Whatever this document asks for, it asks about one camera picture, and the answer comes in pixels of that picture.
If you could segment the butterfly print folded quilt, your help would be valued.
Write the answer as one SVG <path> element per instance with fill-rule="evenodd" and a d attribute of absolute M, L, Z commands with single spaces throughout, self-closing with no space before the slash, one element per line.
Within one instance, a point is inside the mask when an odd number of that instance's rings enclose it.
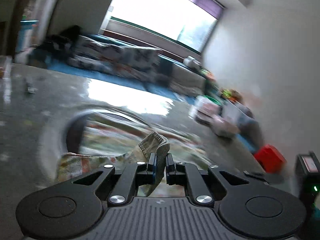
<path fill-rule="evenodd" d="M 67 62 L 72 67 L 115 74 L 123 66 L 126 49 L 129 48 L 132 46 L 102 43 L 79 36 L 74 52 Z"/>

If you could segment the brown plush toy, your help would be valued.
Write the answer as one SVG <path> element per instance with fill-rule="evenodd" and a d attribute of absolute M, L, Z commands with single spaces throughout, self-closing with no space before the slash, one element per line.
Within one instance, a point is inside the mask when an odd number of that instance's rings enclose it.
<path fill-rule="evenodd" d="M 236 90 L 221 89 L 220 97 L 231 102 L 242 102 L 242 96 Z"/>

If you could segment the white plush toy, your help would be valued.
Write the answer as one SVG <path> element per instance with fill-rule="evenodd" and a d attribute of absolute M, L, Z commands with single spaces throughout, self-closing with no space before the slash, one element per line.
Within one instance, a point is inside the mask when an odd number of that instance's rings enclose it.
<path fill-rule="evenodd" d="M 195 59 L 192 56 L 188 56 L 186 58 L 184 58 L 183 60 L 183 64 L 193 70 L 199 71 L 201 69 L 201 63 L 200 61 L 197 61 L 197 59 Z"/>

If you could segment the grey seat cushion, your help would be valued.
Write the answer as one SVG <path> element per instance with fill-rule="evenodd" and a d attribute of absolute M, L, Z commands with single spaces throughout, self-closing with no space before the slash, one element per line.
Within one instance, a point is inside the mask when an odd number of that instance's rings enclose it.
<path fill-rule="evenodd" d="M 169 88 L 175 93 L 197 97 L 204 94 L 206 80 L 204 77 L 173 64 Z"/>

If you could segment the blue cabinet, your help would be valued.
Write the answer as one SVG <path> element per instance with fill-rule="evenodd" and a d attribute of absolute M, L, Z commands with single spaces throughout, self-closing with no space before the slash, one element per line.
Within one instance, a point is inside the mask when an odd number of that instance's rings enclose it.
<path fill-rule="evenodd" d="M 34 29 L 37 27 L 38 20 L 22 20 L 20 31 L 18 32 L 17 45 L 15 48 L 15 63 L 27 64 L 28 54 L 32 47 Z"/>

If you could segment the colourful striped fleece garment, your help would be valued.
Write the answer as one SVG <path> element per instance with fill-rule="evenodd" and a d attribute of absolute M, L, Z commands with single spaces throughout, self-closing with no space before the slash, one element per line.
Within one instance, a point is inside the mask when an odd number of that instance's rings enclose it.
<path fill-rule="evenodd" d="M 186 162 L 205 170 L 210 160 L 200 138 L 161 125 L 144 124 L 94 113 L 85 122 L 79 150 L 64 154 L 57 166 L 57 182 L 67 181 L 106 164 L 122 170 L 128 164 L 148 161 L 157 155 L 155 185 L 139 187 L 141 197 L 182 197 L 184 189 L 169 186 L 164 178 L 165 154 L 171 153 L 175 162 Z"/>

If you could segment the black clothes pile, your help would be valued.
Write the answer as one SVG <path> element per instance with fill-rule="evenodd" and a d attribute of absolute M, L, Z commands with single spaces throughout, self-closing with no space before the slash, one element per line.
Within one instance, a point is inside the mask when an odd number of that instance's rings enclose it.
<path fill-rule="evenodd" d="M 58 34 L 47 36 L 37 49 L 47 51 L 52 55 L 68 55 L 73 51 L 80 35 L 81 27 L 71 25 Z"/>

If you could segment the round induction hob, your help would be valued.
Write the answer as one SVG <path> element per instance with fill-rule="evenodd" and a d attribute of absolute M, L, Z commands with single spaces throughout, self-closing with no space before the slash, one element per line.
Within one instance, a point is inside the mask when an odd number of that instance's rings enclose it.
<path fill-rule="evenodd" d="M 129 112 L 116 108 L 89 108 L 77 111 L 67 122 L 63 136 L 61 137 L 62 146 L 65 151 L 79 153 L 82 136 L 89 116 L 93 114 L 105 114 L 107 117 L 113 117 L 121 121 L 129 121 L 135 124 L 149 125 L 140 117 Z"/>

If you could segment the butterfly print cushion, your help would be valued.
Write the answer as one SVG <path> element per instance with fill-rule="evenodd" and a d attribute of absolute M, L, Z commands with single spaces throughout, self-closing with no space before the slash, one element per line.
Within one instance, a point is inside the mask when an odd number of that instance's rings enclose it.
<path fill-rule="evenodd" d="M 159 66 L 161 49 L 140 46 L 121 46 L 119 63 L 140 72 L 151 72 Z"/>

